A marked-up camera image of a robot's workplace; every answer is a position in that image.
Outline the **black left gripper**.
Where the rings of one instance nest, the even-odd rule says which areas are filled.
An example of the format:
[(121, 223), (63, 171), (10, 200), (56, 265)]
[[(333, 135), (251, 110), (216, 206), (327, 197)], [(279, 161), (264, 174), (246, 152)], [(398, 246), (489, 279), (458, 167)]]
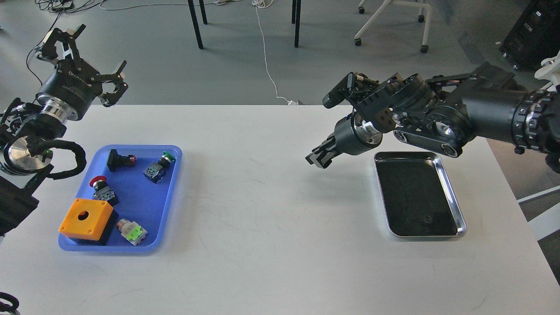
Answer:
[[(36, 58), (55, 65), (53, 74), (39, 89), (36, 99), (41, 105), (46, 105), (50, 98), (68, 104), (72, 108), (69, 120), (82, 120), (98, 95), (104, 107), (116, 105), (129, 87), (124, 81), (123, 70), (127, 64), (126, 60), (122, 61), (116, 71), (111, 74), (100, 74), (96, 68), (83, 64), (76, 46), (76, 39), (85, 28), (85, 24), (81, 24), (76, 30), (62, 31), (54, 28), (36, 46)], [(58, 42), (62, 44), (62, 58), (59, 58), (57, 53), (56, 44)], [(91, 82), (91, 78), (95, 76), (99, 83)], [(114, 84), (114, 91), (102, 93), (100, 83)]]

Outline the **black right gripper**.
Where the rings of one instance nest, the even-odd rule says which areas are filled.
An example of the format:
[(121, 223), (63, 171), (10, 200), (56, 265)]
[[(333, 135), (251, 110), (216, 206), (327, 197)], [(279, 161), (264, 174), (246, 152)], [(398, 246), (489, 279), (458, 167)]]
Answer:
[(360, 115), (347, 115), (340, 119), (330, 134), (306, 157), (309, 164), (326, 169), (339, 154), (360, 155), (378, 147), (383, 134)]

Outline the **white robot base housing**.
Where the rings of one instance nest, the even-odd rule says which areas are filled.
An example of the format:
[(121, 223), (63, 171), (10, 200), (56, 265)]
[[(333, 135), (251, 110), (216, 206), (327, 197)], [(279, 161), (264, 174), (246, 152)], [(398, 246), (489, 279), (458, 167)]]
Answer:
[[(554, 88), (559, 86), (559, 58), (560, 54), (557, 54), (552, 58), (542, 60), (542, 62), (540, 62), (541, 68), (538, 69), (534, 74), (534, 78), (538, 80), (549, 81), (548, 84), (543, 86), (543, 89), (546, 89), (547, 91), (553, 91)], [(522, 199), (518, 199), (517, 202), (519, 205), (522, 205), (523, 203), (534, 201), (544, 196), (552, 195), (556, 192), (559, 192), (559, 189), (560, 186), (552, 187), (533, 195), (523, 197)], [(560, 204), (557, 203), (550, 209), (547, 209), (534, 219), (530, 220), (528, 223), (533, 231), (536, 240), (540, 241), (548, 237), (549, 235), (552, 235), (553, 233), (557, 232), (560, 227)]]

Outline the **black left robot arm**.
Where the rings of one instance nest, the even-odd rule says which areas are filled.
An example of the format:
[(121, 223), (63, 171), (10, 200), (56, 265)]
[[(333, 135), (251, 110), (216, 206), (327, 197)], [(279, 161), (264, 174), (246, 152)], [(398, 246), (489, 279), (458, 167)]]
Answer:
[(1, 179), (0, 233), (18, 227), (39, 201), (34, 191), (46, 179), (74, 177), (84, 171), (86, 155), (76, 142), (64, 141), (67, 120), (81, 120), (94, 98), (110, 107), (128, 89), (123, 61), (114, 73), (101, 74), (84, 60), (76, 39), (86, 26), (76, 30), (53, 28), (35, 47), (39, 60), (54, 66), (53, 73), (36, 93), (33, 102), (15, 98), (1, 116), (1, 171), (30, 176), (24, 187)]

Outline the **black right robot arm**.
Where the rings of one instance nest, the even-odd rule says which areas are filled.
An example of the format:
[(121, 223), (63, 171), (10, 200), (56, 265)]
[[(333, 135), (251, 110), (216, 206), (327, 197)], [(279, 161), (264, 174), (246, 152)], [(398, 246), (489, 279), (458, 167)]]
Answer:
[(517, 154), (546, 154), (552, 171), (559, 171), (559, 88), (526, 91), (514, 74), (488, 62), (474, 71), (427, 80), (419, 74), (396, 73), (373, 80), (350, 72), (322, 103), (330, 109), (348, 101), (353, 110), (333, 133), (306, 156), (325, 169), (339, 155), (360, 155), (380, 145), (382, 136), (457, 158), (475, 137), (514, 146)]

